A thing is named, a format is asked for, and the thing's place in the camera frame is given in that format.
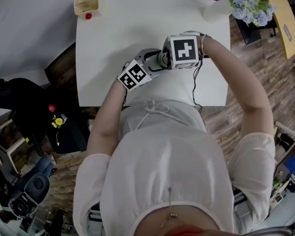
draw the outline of neck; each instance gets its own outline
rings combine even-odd
[[[177,217],[164,223],[171,213],[177,214]],[[135,236],[164,236],[169,230],[184,224],[201,229],[218,229],[211,217],[202,210],[194,206],[172,206],[171,209],[164,207],[149,213],[139,223]]]

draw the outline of blue pants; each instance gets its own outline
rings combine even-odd
[[[45,155],[43,156],[32,168],[28,173],[26,173],[23,177],[21,177],[17,182],[16,182],[16,189],[20,191],[24,191],[24,188],[28,181],[37,173],[42,173],[46,177],[49,177],[51,175],[51,172],[54,168],[54,164],[52,163],[52,159],[50,156]]]

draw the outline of necklace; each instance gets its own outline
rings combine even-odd
[[[169,211],[171,211],[171,208],[172,208],[172,201],[171,201],[171,195],[172,195],[172,188],[169,187],[168,188],[168,192],[169,192]],[[162,223],[162,225],[160,226],[160,228],[154,233],[154,236],[157,235],[161,230],[162,228],[164,227],[164,225],[171,219],[171,218],[176,218],[178,219],[180,222],[182,222],[184,224],[183,221],[181,221],[179,218],[178,218],[178,215],[176,213],[170,213],[166,219],[164,220],[164,222]]]

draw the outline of yellow flower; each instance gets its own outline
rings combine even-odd
[[[57,119],[55,120],[55,122],[56,122],[56,124],[57,124],[58,126],[60,126],[60,125],[62,124],[62,119],[61,119],[61,118],[57,118]]]

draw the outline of drawstring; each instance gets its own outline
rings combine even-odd
[[[152,100],[152,103],[153,103],[153,106],[152,106],[151,108],[149,108],[149,107],[148,107],[148,103],[147,103],[146,101],[144,101],[144,109],[147,111],[147,114],[146,114],[146,115],[142,118],[142,120],[139,122],[139,124],[138,124],[138,126],[135,128],[135,130],[137,130],[137,129],[141,126],[141,124],[145,121],[145,119],[148,118],[149,115],[152,114],[152,113],[158,113],[158,114],[164,115],[164,116],[166,116],[166,117],[169,117],[169,118],[171,118],[171,119],[174,119],[174,120],[176,120],[176,121],[178,121],[178,122],[182,122],[183,124],[185,124],[184,121],[182,121],[181,119],[176,118],[176,117],[174,117],[174,116],[172,116],[172,115],[169,115],[169,114],[167,113],[167,112],[169,111],[169,107],[168,107],[168,106],[162,104],[161,102],[158,103],[157,105],[155,105],[155,101],[154,101],[154,100]],[[165,111],[157,110],[157,107],[158,107],[159,105],[161,105],[161,104],[162,104],[163,107],[166,108]]]

